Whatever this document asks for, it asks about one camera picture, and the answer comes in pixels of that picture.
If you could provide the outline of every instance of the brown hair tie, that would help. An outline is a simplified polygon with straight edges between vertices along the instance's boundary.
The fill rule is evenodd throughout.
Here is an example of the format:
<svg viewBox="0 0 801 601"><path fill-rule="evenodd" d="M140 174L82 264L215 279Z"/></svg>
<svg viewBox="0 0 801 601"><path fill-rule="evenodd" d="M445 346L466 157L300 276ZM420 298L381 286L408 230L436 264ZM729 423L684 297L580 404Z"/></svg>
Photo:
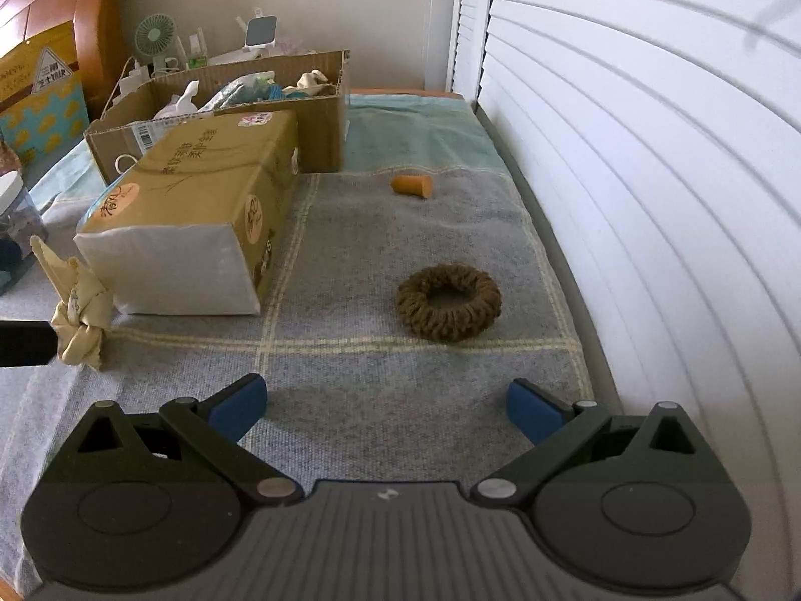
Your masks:
<svg viewBox="0 0 801 601"><path fill-rule="evenodd" d="M432 305L431 295L447 287L469 300L450 308ZM418 271L398 289L396 303L400 318L413 333L445 343L475 337L501 314L501 292L493 279L463 264L440 264Z"/></svg>

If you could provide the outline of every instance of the cardboard box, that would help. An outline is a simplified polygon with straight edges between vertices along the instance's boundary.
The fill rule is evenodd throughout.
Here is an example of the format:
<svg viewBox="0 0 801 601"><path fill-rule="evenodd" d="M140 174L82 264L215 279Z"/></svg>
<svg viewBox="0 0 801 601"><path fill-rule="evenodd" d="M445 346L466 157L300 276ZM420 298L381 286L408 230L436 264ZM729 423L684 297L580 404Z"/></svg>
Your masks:
<svg viewBox="0 0 801 601"><path fill-rule="evenodd" d="M0 130L30 189L89 126L75 33L65 22L0 58Z"/></svg>
<svg viewBox="0 0 801 601"><path fill-rule="evenodd" d="M299 164L306 173L331 172L342 169L347 124L347 59L349 52L327 52L262 58L255 61L230 63L197 70L186 70L145 83L133 93L127 94L116 106L107 110L103 117L92 122L86 139L92 155L103 173L106 183L113 182L119 174L115 160L122 154L140 158L167 130L183 120L164 123L151 122L153 116L163 108L175 94L182 94L187 84L199 81L197 96L192 100L200 108L217 91L237 77L254 72L275 72L275 82L282 86L294 85L305 72L321 70L334 83L336 94L309 99L292 99L280 102L262 102L235 106L214 114L242 114L243 112L267 112L292 110L298 118Z"/></svg>
<svg viewBox="0 0 801 601"><path fill-rule="evenodd" d="M75 244L123 313L258 314L297 180L291 111L170 130L87 210Z"/></svg>

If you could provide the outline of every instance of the barcode label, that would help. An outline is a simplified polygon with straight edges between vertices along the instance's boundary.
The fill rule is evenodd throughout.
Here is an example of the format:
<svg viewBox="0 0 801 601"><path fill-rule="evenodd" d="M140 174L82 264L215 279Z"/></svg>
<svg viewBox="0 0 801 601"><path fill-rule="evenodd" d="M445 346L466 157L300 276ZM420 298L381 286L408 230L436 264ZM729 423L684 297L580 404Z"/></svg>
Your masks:
<svg viewBox="0 0 801 601"><path fill-rule="evenodd" d="M150 122L134 122L129 124L131 131L134 134L136 144L139 145L139 151L142 155L151 150L156 142L167 135L167 131L173 126L178 126L191 119L210 118L214 114L211 112L193 113L191 115L178 115L173 118L162 118L151 120Z"/></svg>

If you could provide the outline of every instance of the orange round sticker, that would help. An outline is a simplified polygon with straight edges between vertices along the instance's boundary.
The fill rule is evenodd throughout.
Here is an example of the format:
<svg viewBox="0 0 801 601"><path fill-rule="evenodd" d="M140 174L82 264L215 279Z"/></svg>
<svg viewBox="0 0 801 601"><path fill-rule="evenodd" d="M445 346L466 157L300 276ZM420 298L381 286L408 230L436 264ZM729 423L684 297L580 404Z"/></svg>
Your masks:
<svg viewBox="0 0 801 601"><path fill-rule="evenodd" d="M253 194L245 199L245 234L247 241L255 244L261 237L261 227L264 223L264 215L261 211L261 203Z"/></svg>
<svg viewBox="0 0 801 601"><path fill-rule="evenodd" d="M109 219L130 206L139 195L139 185L135 182L124 183L116 186L108 196L103 199L103 203L95 211L95 216L101 219Z"/></svg>

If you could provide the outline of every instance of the barcode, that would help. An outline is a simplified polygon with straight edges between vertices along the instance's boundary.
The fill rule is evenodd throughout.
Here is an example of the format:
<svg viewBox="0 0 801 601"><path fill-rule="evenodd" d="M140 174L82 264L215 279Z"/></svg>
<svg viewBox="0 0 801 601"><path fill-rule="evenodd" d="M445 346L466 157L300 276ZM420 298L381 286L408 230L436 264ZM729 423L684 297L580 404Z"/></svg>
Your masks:
<svg viewBox="0 0 801 601"><path fill-rule="evenodd" d="M151 138L150 131L147 126L139 126L139 139L142 141L142 146L145 151L153 148L153 138Z"/></svg>

